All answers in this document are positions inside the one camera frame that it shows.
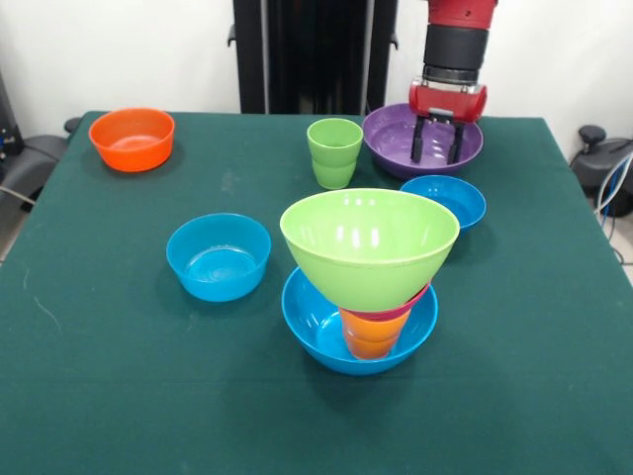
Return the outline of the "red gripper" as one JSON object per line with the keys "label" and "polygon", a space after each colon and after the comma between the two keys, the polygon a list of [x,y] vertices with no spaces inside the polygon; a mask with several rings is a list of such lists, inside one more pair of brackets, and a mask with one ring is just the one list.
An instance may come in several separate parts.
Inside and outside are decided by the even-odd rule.
{"label": "red gripper", "polygon": [[410,160],[420,162],[423,151],[425,118],[440,116],[454,123],[454,140],[447,154],[447,164],[459,161],[464,124],[475,123],[483,115],[488,99],[485,85],[454,85],[416,80],[408,92],[411,111],[417,115],[413,130]]}

